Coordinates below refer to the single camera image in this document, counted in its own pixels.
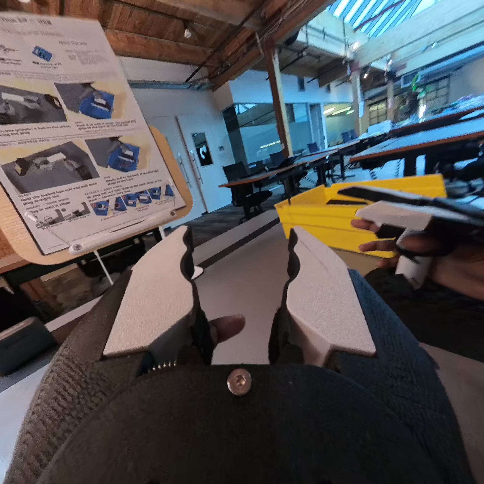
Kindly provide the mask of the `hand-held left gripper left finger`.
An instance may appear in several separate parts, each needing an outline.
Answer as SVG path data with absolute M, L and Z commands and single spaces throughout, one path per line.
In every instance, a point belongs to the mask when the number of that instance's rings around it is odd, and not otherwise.
M 103 351 L 106 358 L 148 353 L 174 362 L 198 337 L 191 229 L 180 226 L 133 267 Z

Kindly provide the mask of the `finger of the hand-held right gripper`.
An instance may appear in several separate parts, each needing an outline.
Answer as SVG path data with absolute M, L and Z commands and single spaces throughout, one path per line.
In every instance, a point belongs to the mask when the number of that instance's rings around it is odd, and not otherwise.
M 358 209 L 357 218 L 383 225 L 423 231 L 427 228 L 434 214 L 435 207 L 415 206 L 404 203 L 379 201 Z
M 398 204 L 415 205 L 419 207 L 432 207 L 433 199 L 415 193 L 403 192 L 393 189 L 374 186 L 352 185 L 337 191 L 338 195 L 358 198 L 372 203 L 390 202 Z

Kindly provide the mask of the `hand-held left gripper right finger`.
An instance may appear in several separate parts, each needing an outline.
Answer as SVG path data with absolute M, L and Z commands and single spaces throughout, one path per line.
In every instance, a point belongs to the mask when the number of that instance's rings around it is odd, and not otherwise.
M 305 364 L 325 366 L 334 352 L 376 355 L 348 266 L 302 227 L 290 231 L 288 275 L 288 342 Z

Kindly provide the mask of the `person's right hand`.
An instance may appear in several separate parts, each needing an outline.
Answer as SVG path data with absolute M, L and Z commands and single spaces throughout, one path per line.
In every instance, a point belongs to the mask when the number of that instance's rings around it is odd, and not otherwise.
M 438 251 L 441 243 L 427 234 L 409 235 L 402 240 L 401 246 L 408 251 L 426 253 Z M 400 255 L 396 253 L 393 239 L 379 239 L 359 246 L 361 252 L 386 251 L 395 255 L 382 259 L 379 267 L 392 269 L 398 264 Z M 483 301 L 483 246 L 462 244 L 444 257 L 435 257 L 427 274 L 433 282 L 463 294 L 472 299 Z

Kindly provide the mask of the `yellow plastic bin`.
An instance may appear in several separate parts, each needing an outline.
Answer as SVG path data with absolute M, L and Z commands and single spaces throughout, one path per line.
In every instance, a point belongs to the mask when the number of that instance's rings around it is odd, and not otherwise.
M 293 227 L 300 226 L 325 245 L 357 253 L 360 252 L 360 245 L 376 241 L 377 237 L 373 233 L 351 225 L 355 212 L 366 202 L 338 194 L 338 190 L 352 185 L 386 188 L 425 197 L 447 196 L 444 178 L 440 174 L 365 182 L 350 181 L 333 184 L 331 187 L 321 185 L 275 204 L 286 238 L 289 238 Z

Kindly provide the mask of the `long office table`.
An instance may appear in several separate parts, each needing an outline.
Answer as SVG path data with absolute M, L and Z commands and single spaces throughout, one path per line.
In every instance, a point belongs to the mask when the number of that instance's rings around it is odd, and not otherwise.
M 375 169 L 393 160 L 404 161 L 403 176 L 416 175 L 416 160 L 421 155 L 437 156 L 447 152 L 476 150 L 483 143 L 483 108 L 430 119 L 418 125 L 425 130 L 405 128 L 406 135 L 388 138 L 349 158 L 362 169 Z

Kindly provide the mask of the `white sheet stand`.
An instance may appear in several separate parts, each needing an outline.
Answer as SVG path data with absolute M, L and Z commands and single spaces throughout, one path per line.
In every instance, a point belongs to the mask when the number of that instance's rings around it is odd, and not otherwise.
M 31 240 L 29 243 L 24 243 L 22 248 L 18 247 L 15 251 L 28 263 L 44 267 L 56 266 L 57 268 L 61 265 L 65 266 L 78 263 L 93 254 L 100 264 L 107 281 L 110 285 L 113 285 L 114 282 L 111 274 L 99 254 L 100 250 L 104 250 L 107 254 L 112 254 L 118 251 L 120 247 L 124 247 L 129 240 L 142 240 L 142 237 L 149 233 L 153 233 L 157 240 L 163 239 L 165 237 L 163 225 L 179 221 L 191 211 L 193 207 L 193 198 L 189 185 L 180 173 L 175 173 L 172 178 L 174 184 L 177 186 L 180 197 L 185 201 L 185 206 L 176 209 L 176 214 L 173 215 L 171 219 L 162 218 L 159 214 L 152 215 L 142 221 L 136 223 L 132 222 L 127 227 L 111 229 L 101 234 L 89 236 L 77 243 L 64 241 L 63 244 L 67 245 L 66 248 L 49 255 L 42 255 L 39 249 L 35 246 L 34 240 Z

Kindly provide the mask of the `black office chair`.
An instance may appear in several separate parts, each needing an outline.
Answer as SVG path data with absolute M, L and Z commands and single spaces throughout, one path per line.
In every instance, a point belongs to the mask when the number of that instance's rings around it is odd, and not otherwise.
M 223 166 L 223 171 L 228 183 L 243 180 L 252 175 L 243 162 L 236 162 L 232 165 Z M 239 220 L 239 224 L 263 213 L 262 203 L 272 196 L 270 190 L 259 190 L 254 192 L 252 182 L 230 187 L 230 190 L 232 195 L 232 205 L 244 210 L 244 216 Z

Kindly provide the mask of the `white door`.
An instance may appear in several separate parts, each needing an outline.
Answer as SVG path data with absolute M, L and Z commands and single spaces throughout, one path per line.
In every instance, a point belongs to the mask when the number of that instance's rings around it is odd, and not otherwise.
M 212 213 L 227 205 L 221 161 L 208 115 L 178 115 L 178 129 L 185 149 L 184 161 L 202 213 Z

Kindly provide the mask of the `wooden backing board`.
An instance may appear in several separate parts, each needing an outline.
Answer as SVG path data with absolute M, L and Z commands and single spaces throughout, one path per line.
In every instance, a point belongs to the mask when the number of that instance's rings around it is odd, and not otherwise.
M 38 265 L 56 265 L 67 262 L 74 262 L 76 257 L 86 256 L 88 253 L 108 245 L 123 241 L 129 237 L 136 237 L 142 232 L 161 228 L 165 224 L 172 224 L 188 215 L 193 207 L 191 192 L 185 182 L 183 173 L 173 156 L 168 145 L 166 137 L 155 127 L 150 126 L 150 131 L 157 144 L 157 147 L 165 161 L 166 167 L 170 172 L 171 178 L 178 188 L 180 197 L 185 201 L 185 206 L 176 209 L 176 215 L 166 216 L 162 219 L 160 216 L 149 218 L 142 223 L 135 224 L 108 235 L 107 238 L 99 239 L 97 245 L 87 247 L 87 251 L 71 253 L 69 249 L 43 255 L 35 244 L 35 240 L 27 230 L 22 216 L 20 216 L 15 205 L 9 199 L 8 194 L 1 186 L 1 253 L 9 250 L 9 254 L 1 256 L 1 274 L 7 271 L 21 268 L 27 264 L 33 263 Z

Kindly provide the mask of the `large instruction sheet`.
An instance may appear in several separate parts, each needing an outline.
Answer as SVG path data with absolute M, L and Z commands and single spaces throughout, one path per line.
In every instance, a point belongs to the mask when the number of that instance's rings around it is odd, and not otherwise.
M 1 13 L 1 186 L 43 255 L 185 206 L 98 21 Z

